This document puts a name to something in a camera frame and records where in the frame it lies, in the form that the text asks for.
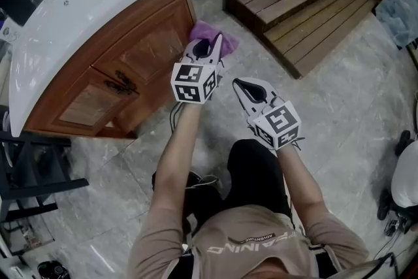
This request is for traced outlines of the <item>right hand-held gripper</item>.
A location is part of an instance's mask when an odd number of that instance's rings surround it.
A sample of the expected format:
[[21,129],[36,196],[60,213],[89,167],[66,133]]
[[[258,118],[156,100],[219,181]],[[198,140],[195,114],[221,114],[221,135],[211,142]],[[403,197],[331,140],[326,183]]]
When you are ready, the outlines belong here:
[[269,149],[279,150],[299,138],[299,115],[290,101],[278,97],[270,83],[252,77],[235,78],[233,90],[254,135]]

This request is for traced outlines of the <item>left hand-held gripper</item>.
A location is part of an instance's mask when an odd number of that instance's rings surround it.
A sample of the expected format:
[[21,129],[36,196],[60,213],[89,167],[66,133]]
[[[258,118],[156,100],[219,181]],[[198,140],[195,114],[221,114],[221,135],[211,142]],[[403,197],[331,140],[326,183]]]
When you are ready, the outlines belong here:
[[170,84],[177,102],[204,104],[218,86],[223,66],[223,34],[215,39],[195,39],[185,48],[180,62],[174,64]]

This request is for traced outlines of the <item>purple cloth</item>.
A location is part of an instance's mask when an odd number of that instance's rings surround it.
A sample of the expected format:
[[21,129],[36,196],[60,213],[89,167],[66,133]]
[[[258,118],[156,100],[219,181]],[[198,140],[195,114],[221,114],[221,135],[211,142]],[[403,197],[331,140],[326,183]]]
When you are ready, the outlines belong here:
[[220,29],[215,28],[214,26],[202,20],[196,21],[196,24],[190,32],[189,41],[191,42],[195,39],[208,39],[210,42],[212,42],[218,33],[223,35],[223,41],[221,45],[221,58],[224,58],[225,56],[232,54],[238,48],[238,40],[232,35],[221,31]]

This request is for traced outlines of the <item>person's right forearm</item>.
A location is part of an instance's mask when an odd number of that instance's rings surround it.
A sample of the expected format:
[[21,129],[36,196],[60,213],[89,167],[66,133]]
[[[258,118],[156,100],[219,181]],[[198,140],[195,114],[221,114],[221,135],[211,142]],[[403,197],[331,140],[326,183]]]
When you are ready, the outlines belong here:
[[280,148],[276,154],[295,210],[307,227],[329,213],[321,189],[292,144]]

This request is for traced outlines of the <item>person's left forearm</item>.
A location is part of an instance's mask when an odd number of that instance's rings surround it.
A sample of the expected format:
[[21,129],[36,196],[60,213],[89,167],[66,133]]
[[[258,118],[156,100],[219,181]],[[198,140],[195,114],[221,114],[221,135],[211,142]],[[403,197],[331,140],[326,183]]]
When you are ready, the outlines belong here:
[[202,105],[184,105],[178,124],[157,165],[150,212],[162,210],[182,216],[185,188],[199,130]]

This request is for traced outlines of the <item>wooden vanity with white sink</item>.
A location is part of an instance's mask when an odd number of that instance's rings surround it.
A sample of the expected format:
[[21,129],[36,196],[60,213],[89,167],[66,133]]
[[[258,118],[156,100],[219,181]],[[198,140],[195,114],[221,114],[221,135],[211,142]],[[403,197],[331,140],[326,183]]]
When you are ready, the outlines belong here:
[[[24,129],[49,135],[79,136],[47,130],[46,121],[52,111],[53,98],[57,97],[59,93],[63,93],[65,88],[74,84],[75,80],[88,68],[91,67],[98,70],[93,64],[112,45],[138,24],[173,1],[175,0],[138,0],[121,13],[101,24],[94,34],[60,68],[51,83],[42,92],[24,123]],[[186,1],[194,26],[196,17],[193,4],[191,0]],[[103,130],[99,131],[95,136],[81,137],[133,139],[135,137],[135,128],[171,98],[171,72],[172,69],[165,71],[161,76],[154,78],[146,85],[137,86],[135,92],[139,94],[139,97],[117,114]],[[111,76],[108,77],[124,85],[120,80]]]
[[24,123],[35,103],[76,50],[101,24],[135,1],[138,0],[41,2],[13,46],[8,88],[10,130],[14,137],[26,131]]

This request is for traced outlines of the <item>person's black trousers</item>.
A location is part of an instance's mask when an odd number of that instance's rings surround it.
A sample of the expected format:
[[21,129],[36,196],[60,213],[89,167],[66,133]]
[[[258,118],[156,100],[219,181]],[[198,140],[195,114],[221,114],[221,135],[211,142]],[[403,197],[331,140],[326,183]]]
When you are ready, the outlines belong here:
[[198,186],[191,170],[185,188],[182,216],[162,210],[147,215],[152,227],[172,229],[181,233],[186,218],[192,214],[199,227],[228,210],[258,206],[275,214],[291,218],[285,192],[283,173],[274,154],[254,139],[236,141],[227,161],[231,188],[225,199],[213,186]]

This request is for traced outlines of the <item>wooden slatted platform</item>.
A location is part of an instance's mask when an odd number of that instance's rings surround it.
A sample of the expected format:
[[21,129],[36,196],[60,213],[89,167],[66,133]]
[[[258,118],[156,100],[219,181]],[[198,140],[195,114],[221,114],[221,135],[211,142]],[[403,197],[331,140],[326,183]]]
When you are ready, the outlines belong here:
[[294,78],[302,78],[369,14],[377,0],[223,0]]

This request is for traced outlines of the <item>person's beige shirt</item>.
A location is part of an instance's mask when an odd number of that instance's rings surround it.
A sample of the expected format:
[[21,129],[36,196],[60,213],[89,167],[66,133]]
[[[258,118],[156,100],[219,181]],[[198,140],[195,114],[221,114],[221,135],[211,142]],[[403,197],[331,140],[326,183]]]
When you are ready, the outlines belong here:
[[[192,238],[192,279],[241,279],[267,259],[281,261],[291,279],[314,279],[320,245],[337,271],[368,257],[364,242],[332,214],[315,219],[304,233],[290,224],[285,215],[256,205],[217,213]],[[182,237],[182,221],[174,211],[151,210],[131,249],[127,279],[167,279],[182,255]]]

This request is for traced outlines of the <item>clear plastic bag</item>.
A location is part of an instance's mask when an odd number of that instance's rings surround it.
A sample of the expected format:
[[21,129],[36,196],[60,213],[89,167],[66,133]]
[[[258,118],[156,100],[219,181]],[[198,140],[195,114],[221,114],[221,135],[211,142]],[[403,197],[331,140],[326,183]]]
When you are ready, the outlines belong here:
[[418,0],[382,0],[375,16],[399,48],[418,38]]

